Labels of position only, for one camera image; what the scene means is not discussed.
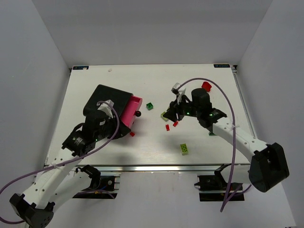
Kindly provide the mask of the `pink top drawer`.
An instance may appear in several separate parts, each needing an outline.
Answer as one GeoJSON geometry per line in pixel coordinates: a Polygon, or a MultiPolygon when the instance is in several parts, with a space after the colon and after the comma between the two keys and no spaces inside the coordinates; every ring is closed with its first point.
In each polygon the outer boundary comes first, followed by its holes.
{"type": "Polygon", "coordinates": [[[142,98],[132,95],[120,116],[122,123],[130,129],[135,121],[135,118],[141,116],[139,109],[142,102],[142,98]]]}

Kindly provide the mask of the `large red lego piece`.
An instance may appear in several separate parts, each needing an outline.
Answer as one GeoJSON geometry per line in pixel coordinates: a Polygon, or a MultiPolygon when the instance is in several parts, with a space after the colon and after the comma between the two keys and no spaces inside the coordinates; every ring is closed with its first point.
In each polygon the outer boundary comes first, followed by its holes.
{"type": "Polygon", "coordinates": [[[206,92],[210,92],[212,85],[209,82],[204,81],[201,85],[201,88],[203,88],[206,92]]]}

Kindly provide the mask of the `black drawer cabinet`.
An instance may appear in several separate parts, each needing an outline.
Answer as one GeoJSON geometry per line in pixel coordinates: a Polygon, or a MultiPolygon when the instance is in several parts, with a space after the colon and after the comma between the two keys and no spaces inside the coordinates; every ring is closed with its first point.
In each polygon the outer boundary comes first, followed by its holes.
{"type": "Polygon", "coordinates": [[[122,116],[127,108],[127,105],[133,96],[132,93],[108,87],[105,85],[98,85],[93,94],[89,98],[88,102],[84,106],[83,115],[87,117],[92,111],[97,110],[101,105],[97,104],[100,101],[108,103],[117,112],[120,121],[126,126],[121,127],[131,130],[128,123],[124,123],[122,116]]]}

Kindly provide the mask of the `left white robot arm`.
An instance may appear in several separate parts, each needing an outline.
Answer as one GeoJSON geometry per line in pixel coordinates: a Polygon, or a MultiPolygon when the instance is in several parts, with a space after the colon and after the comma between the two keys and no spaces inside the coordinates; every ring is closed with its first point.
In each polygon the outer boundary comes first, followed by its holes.
{"type": "Polygon", "coordinates": [[[96,143],[114,140],[130,133],[133,120],[124,121],[111,111],[94,111],[78,124],[64,140],[53,163],[22,194],[14,194],[10,204],[16,214],[31,228],[45,228],[54,212],[81,190],[95,190],[101,183],[100,171],[91,165],[81,168],[65,184],[62,181],[88,154],[97,152],[96,143]]]}

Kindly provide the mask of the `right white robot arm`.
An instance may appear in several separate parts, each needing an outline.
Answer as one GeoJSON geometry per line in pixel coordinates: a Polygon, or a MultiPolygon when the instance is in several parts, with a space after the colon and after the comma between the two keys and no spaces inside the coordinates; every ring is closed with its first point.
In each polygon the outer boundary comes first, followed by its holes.
{"type": "Polygon", "coordinates": [[[214,173],[221,182],[252,184],[260,192],[267,192],[290,175],[283,147],[236,127],[224,112],[212,106],[203,88],[192,90],[191,99],[184,90],[172,88],[172,92],[176,99],[170,103],[165,118],[176,122],[185,116],[195,117],[203,128],[224,139],[248,160],[248,165],[223,165],[217,169],[214,173]]]}

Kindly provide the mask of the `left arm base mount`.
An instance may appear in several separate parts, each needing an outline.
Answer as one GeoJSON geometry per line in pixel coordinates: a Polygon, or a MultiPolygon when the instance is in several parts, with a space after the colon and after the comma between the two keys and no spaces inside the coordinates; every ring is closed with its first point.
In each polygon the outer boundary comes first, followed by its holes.
{"type": "Polygon", "coordinates": [[[111,173],[95,174],[90,185],[78,192],[74,199],[110,199],[117,197],[120,188],[120,175],[111,173]]]}

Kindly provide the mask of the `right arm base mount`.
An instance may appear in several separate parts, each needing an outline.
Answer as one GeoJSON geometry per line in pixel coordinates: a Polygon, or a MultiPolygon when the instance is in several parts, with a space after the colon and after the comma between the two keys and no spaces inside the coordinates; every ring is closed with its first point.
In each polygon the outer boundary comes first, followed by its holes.
{"type": "Polygon", "coordinates": [[[210,174],[198,174],[198,182],[194,187],[199,190],[200,202],[222,202],[224,200],[227,180],[221,176],[220,172],[229,167],[221,165],[219,168],[211,171],[210,174]]]}

